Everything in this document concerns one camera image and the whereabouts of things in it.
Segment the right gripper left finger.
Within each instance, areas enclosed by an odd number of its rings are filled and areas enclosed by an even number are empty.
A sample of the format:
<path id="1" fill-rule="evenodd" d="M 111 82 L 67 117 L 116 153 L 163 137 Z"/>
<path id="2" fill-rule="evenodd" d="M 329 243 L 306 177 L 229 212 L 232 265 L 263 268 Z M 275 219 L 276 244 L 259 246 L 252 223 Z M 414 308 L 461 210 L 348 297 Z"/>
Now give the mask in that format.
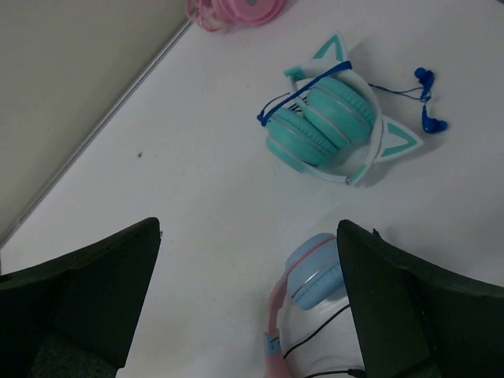
<path id="1" fill-rule="evenodd" d="M 115 377 L 161 245 L 156 217 L 1 276 L 3 377 Z"/>

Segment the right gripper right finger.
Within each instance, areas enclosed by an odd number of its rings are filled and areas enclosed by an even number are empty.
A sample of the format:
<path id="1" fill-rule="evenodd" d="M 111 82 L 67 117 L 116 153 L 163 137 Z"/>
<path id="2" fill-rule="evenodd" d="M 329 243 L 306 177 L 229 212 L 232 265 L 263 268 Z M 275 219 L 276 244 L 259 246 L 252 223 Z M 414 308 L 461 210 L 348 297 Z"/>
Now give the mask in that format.
<path id="1" fill-rule="evenodd" d="M 368 377 L 501 377 L 503 289 L 413 256 L 350 220 L 337 228 Z"/>

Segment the pink blue cat-ear headphones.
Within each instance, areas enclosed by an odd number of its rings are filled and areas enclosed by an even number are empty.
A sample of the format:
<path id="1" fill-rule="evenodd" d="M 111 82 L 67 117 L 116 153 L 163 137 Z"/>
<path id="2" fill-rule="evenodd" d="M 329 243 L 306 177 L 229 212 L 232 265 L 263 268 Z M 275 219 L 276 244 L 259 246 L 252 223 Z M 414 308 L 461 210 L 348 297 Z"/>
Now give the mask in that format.
<path id="1" fill-rule="evenodd" d="M 282 351 L 279 312 L 289 298 L 299 309 L 310 310 L 334 294 L 343 293 L 344 280 L 339 260 L 337 237 L 322 232 L 307 239 L 289 256 L 282 276 L 269 296 L 268 321 L 263 333 L 266 377 L 292 377 L 287 356 L 313 339 L 335 319 L 350 318 L 350 304 L 346 303 L 307 337 Z"/>

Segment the teal white cat-ear headphones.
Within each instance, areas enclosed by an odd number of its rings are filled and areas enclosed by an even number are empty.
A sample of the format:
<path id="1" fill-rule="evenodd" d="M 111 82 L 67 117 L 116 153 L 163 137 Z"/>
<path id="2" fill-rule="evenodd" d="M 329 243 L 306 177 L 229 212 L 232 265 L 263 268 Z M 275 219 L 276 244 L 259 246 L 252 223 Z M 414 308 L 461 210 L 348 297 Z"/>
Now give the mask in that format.
<path id="1" fill-rule="evenodd" d="M 355 186 L 374 164 L 422 146 L 417 134 L 383 113 L 340 33 L 283 74 L 288 93 L 267 103 L 257 119 L 269 151 L 294 170 Z"/>

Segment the pink round headphones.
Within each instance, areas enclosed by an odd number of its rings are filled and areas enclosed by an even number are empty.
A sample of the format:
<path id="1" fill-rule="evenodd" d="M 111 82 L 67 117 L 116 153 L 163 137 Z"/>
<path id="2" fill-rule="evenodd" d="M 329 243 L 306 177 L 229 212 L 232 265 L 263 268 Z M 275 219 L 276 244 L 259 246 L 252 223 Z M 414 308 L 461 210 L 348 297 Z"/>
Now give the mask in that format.
<path id="1" fill-rule="evenodd" d="M 200 28 L 217 32 L 232 26 L 267 24 L 280 14 L 286 3 L 284 0 L 189 0 L 186 14 Z"/>

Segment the aluminium frame rail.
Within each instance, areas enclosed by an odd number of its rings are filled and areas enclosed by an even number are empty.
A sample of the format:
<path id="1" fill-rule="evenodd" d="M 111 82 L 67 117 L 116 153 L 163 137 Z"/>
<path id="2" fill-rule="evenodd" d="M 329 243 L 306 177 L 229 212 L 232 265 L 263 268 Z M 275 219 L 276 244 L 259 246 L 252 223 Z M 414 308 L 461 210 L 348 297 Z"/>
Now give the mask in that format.
<path id="1" fill-rule="evenodd" d="M 127 89 L 121 94 L 121 96 L 113 103 L 113 105 L 108 109 L 104 116 L 94 125 L 91 131 L 80 141 L 77 147 L 61 165 L 61 167 L 52 175 L 52 177 L 46 182 L 43 188 L 36 194 L 36 196 L 28 203 L 28 205 L 23 209 L 20 216 L 17 217 L 13 223 L 7 228 L 1 236 L 1 247 L 4 247 L 15 235 L 17 230 L 23 225 L 23 223 L 31 216 L 31 214 L 37 209 L 40 203 L 45 199 L 45 197 L 52 191 L 52 189 L 58 184 L 58 182 L 64 177 L 64 175 L 71 169 L 79 157 L 86 151 L 86 149 L 92 144 L 92 142 L 98 137 L 101 131 L 107 126 L 107 124 L 115 117 L 115 115 L 120 111 L 124 104 L 129 100 L 131 96 L 138 90 L 138 88 L 143 84 L 143 82 L 149 77 L 149 75 L 157 68 L 160 62 L 164 59 L 166 54 L 172 50 L 172 48 L 180 41 L 183 35 L 191 27 L 191 22 L 186 19 L 171 35 L 168 42 L 156 53 L 152 60 L 145 66 L 140 74 L 131 82 Z"/>

